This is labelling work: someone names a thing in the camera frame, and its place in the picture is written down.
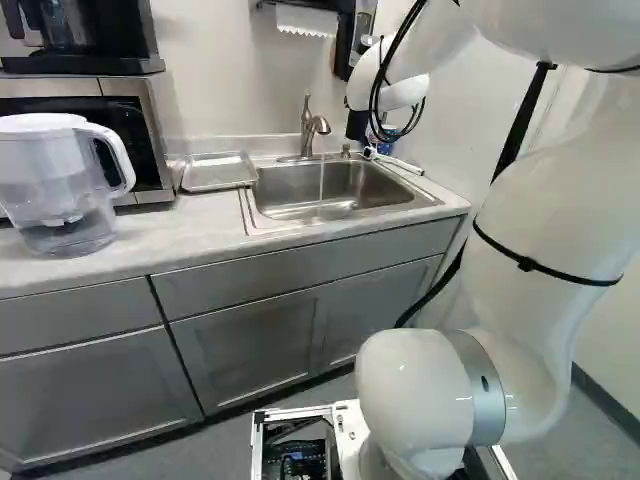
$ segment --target gray floor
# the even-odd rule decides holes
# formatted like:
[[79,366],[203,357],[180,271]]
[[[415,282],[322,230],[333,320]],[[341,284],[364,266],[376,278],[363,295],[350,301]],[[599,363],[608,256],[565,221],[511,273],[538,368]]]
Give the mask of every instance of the gray floor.
[[[355,398],[351,376],[307,390],[276,406],[321,405]],[[250,416],[234,418],[189,438],[88,468],[55,480],[249,480]],[[635,480],[638,447],[578,390],[562,423],[547,437],[505,448],[520,480]]]

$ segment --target gray cabinet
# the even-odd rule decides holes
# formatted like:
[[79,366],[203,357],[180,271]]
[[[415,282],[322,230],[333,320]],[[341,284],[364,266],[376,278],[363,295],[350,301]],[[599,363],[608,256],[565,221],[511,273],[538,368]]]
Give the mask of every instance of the gray cabinet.
[[0,466],[20,470],[201,418],[164,327],[0,358]]
[[206,413],[353,359],[433,278],[417,260],[170,324]]
[[0,300],[0,355],[160,325],[146,278]]
[[446,251],[460,218],[152,275],[170,321]]
[[332,284],[325,293],[322,369],[352,361],[367,338],[392,328],[420,286],[431,283],[441,259],[418,260]]
[[206,413],[311,374],[324,287],[171,324]]

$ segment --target metal tray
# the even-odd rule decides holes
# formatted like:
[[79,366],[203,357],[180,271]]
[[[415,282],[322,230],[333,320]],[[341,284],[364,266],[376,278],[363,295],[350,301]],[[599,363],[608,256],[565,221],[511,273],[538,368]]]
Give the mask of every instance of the metal tray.
[[191,155],[182,176],[182,189],[191,193],[250,187],[258,173],[246,152]]

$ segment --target gray countertop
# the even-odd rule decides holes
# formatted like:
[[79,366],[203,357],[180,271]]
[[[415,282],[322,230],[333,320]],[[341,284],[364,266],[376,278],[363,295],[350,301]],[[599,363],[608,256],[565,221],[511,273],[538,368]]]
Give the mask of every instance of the gray countertop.
[[393,168],[444,205],[249,236],[238,191],[180,196],[169,209],[119,215],[116,241],[73,259],[37,258],[0,228],[0,299],[111,282],[464,215],[465,199],[425,177]]

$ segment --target faucet handle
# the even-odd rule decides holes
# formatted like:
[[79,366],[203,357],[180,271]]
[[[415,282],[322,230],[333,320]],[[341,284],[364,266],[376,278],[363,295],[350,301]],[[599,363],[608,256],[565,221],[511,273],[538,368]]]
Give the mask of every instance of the faucet handle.
[[311,92],[307,90],[304,94],[304,107],[302,107],[302,115],[300,116],[300,132],[304,133],[304,131],[308,128],[311,123],[311,119],[313,115],[311,113],[311,109],[309,108],[309,101],[311,100]]

